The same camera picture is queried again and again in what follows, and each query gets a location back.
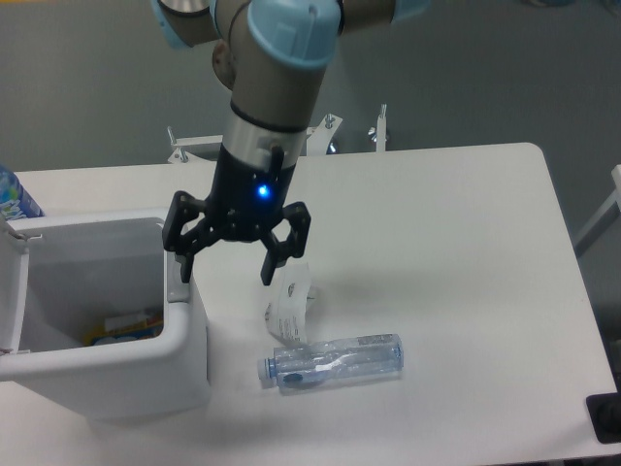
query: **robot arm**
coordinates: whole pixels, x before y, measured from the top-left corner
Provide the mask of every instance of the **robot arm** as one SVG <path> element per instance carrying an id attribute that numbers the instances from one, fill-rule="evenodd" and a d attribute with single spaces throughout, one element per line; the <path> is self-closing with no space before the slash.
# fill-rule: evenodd
<path id="1" fill-rule="evenodd" d="M 205 200 L 175 194 L 164 249 L 176 254 L 188 282 L 203 248 L 219 240 L 261 241 L 267 285 L 277 267 L 304 254 L 311 216 L 302 202 L 283 205 L 339 34 L 419 13 L 429 0 L 152 1 L 172 44 L 179 45 L 175 36 L 188 46 L 208 42 L 214 31 L 223 38 L 231 70 L 218 77 L 226 76 L 233 91 L 212 191 Z M 214 27 L 206 25 L 210 11 Z M 216 47 L 214 66 L 218 53 Z M 290 232 L 280 241 L 273 229 L 284 219 Z"/>

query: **bottle label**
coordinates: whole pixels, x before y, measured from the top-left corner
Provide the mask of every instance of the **bottle label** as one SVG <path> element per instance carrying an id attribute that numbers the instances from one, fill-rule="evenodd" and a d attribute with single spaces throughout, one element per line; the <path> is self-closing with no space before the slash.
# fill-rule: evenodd
<path id="1" fill-rule="evenodd" d="M 364 347 L 366 345 L 383 345 L 385 343 L 393 342 L 392 333 L 385 335 L 371 335 L 368 337 L 358 337 L 358 345 Z"/>
<path id="2" fill-rule="evenodd" d="M 21 209 L 18 199 L 11 199 L 0 204 L 0 215 L 6 220 L 28 218 L 28 215 Z"/>

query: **white table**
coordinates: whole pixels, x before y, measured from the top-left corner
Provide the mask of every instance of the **white table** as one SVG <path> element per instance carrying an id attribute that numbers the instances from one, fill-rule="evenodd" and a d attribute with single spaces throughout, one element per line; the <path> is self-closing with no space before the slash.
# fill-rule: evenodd
<path id="1" fill-rule="evenodd" d="M 213 164 L 19 174 L 50 215 L 207 195 Z M 260 244 L 218 243 L 195 276 L 211 322 L 204 409 L 88 421 L 0 384 L 7 465 L 466 465 L 612 454 L 584 403 L 614 391 L 542 154 L 531 145 L 304 158 L 315 339 L 398 332 L 394 382 L 281 396 L 255 360 Z"/>

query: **black object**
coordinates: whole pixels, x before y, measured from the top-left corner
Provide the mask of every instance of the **black object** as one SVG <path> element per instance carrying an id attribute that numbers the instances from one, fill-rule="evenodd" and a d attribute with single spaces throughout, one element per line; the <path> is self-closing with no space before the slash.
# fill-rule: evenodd
<path id="1" fill-rule="evenodd" d="M 267 249 L 261 280 L 272 282 L 274 271 L 289 257 L 302 257 L 309 236 L 311 215 L 302 202 L 282 207 L 295 166 L 282 169 L 284 152 L 272 148 L 268 171 L 254 169 L 232 156 L 224 147 L 213 176 L 212 191 L 199 200 L 177 191 L 166 216 L 162 239 L 164 249 L 175 253 L 181 264 L 181 280 L 188 283 L 194 256 L 218 240 L 253 243 L 260 240 Z M 202 214 L 196 226 L 181 234 L 183 227 Z M 291 230 L 279 241 L 272 230 L 283 220 Z"/>
<path id="2" fill-rule="evenodd" d="M 600 443 L 621 443 L 621 393 L 591 395 L 586 406 Z"/>

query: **item inside bin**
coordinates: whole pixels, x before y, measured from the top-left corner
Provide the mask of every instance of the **item inside bin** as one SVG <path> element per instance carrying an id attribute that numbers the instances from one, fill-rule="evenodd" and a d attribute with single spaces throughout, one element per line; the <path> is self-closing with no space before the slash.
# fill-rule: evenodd
<path id="1" fill-rule="evenodd" d="M 109 317 L 87 333 L 86 347 L 133 342 L 157 337 L 164 329 L 163 310 L 147 310 L 127 316 Z"/>
<path id="2" fill-rule="evenodd" d="M 140 218 L 24 231 L 30 248 L 20 350 L 83 348 L 106 318 L 165 307 L 161 219 Z"/>

